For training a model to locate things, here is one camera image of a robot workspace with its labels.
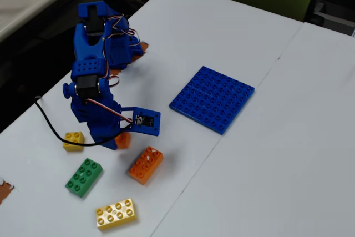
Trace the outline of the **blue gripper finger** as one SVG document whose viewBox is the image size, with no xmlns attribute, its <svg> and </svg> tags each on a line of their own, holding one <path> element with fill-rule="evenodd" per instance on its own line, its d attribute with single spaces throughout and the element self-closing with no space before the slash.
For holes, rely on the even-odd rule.
<svg viewBox="0 0 355 237">
<path fill-rule="evenodd" d="M 115 129 L 108 129 L 108 128 L 93 128 L 90 131 L 90 135 L 93 138 L 95 143 L 102 142 L 110 137 L 116 135 Z M 114 139 L 111 139 L 105 143 L 102 143 L 101 146 L 109 148 L 111 150 L 116 150 L 116 142 Z"/>
</svg>

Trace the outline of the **blue gripper body with servo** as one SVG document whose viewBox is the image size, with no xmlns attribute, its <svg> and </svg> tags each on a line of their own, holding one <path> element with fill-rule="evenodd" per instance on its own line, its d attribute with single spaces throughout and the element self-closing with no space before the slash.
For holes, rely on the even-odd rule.
<svg viewBox="0 0 355 237">
<path fill-rule="evenodd" d="M 94 140 L 104 140 L 120 131 L 121 117 L 88 100 L 72 97 L 71 109 L 78 122 L 86 123 Z"/>
</svg>

